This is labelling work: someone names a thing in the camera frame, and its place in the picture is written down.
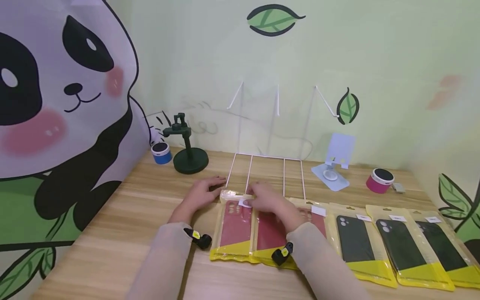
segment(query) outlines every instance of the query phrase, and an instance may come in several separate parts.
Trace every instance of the wooden tabletop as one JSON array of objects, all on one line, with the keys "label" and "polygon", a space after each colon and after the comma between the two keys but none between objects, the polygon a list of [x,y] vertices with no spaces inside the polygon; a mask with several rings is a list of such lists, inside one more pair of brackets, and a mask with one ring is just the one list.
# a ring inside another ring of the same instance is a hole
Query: wooden tabletop
[{"label": "wooden tabletop", "polygon": [[[165,224],[196,179],[227,176],[232,153],[208,152],[208,167],[195,175],[182,175],[172,163],[155,164],[147,153],[117,189],[102,210],[53,269],[33,296],[34,299],[122,299],[145,259],[158,228]],[[412,209],[436,209],[413,175],[394,171],[407,192],[375,194],[365,181],[371,168],[350,166],[340,173],[350,186],[330,191],[312,172],[318,162],[303,162],[306,198],[364,207],[366,204]],[[245,191],[250,156],[235,160],[228,188]],[[250,181],[266,180],[283,190],[283,160],[254,157]],[[299,161],[286,161],[285,196],[303,198]],[[219,203],[196,214],[193,227],[213,236]],[[264,265],[209,260],[208,251],[192,247],[179,299],[314,299],[300,272]],[[425,288],[387,288],[363,282],[374,299],[446,300],[480,299],[480,291],[457,288],[447,292]]]}]

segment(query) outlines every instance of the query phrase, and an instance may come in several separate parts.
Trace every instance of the panda eye patch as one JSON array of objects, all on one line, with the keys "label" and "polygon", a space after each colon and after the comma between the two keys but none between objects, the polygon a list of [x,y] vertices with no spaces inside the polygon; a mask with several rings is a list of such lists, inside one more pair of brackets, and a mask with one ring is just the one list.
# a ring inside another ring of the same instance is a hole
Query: panda eye patch
[{"label": "panda eye patch", "polygon": [[0,32],[0,126],[23,123],[42,108],[38,67],[18,40]]},{"label": "panda eye patch", "polygon": [[113,59],[102,40],[70,15],[63,27],[62,41],[68,55],[80,65],[98,72],[113,69]]}]

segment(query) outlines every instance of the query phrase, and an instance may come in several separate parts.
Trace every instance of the plastic packaging bag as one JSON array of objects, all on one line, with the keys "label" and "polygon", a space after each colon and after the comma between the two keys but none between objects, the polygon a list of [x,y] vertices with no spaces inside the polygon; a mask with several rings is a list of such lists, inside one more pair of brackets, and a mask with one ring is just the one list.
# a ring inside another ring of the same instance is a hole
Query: plastic packaging bag
[{"label": "plastic packaging bag", "polygon": [[251,256],[252,209],[239,203],[242,199],[251,198],[251,195],[229,190],[220,193],[221,209],[216,222],[210,260],[259,263]]},{"label": "plastic packaging bag", "polygon": [[480,288],[480,269],[459,246],[452,228],[436,211],[409,209],[450,279],[458,287]]},{"label": "plastic packaging bag", "polygon": [[453,291],[455,286],[407,209],[367,205],[399,284]]},{"label": "plastic packaging bag", "polygon": [[332,245],[356,278],[398,286],[382,238],[364,208],[330,203],[327,222]]},{"label": "plastic packaging bag", "polygon": [[[312,222],[324,236],[327,234],[324,218],[328,204],[296,198],[288,200],[298,208],[306,221]],[[272,254],[276,249],[282,249],[287,243],[285,227],[276,215],[256,210],[254,211],[254,221],[253,259],[269,266],[278,267],[272,259]],[[280,267],[298,269],[291,256]]]}]

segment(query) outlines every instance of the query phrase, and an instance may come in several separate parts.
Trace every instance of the panda face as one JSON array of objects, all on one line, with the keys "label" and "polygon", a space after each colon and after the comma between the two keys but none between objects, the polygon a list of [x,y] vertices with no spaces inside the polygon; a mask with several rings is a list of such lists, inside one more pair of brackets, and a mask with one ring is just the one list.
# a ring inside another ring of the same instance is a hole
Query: panda face
[{"label": "panda face", "polygon": [[138,64],[102,0],[0,2],[0,179],[92,147],[128,108]]}]

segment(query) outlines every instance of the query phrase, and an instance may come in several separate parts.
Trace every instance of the red phone case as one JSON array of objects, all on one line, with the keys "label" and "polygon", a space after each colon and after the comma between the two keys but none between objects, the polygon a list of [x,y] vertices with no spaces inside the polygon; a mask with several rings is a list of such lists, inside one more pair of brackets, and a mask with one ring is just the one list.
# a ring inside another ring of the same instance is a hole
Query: red phone case
[{"label": "red phone case", "polygon": [[287,234],[282,222],[275,214],[258,214],[257,251],[283,247],[287,243]]},{"label": "red phone case", "polygon": [[223,215],[220,247],[250,240],[252,209],[240,206],[238,201],[228,201]]},{"label": "red phone case", "polygon": [[[312,222],[326,237],[325,217],[312,214],[310,209],[299,208],[306,221]],[[260,212],[258,215],[257,250],[283,247],[287,243],[287,233],[282,222],[271,213]]]}]

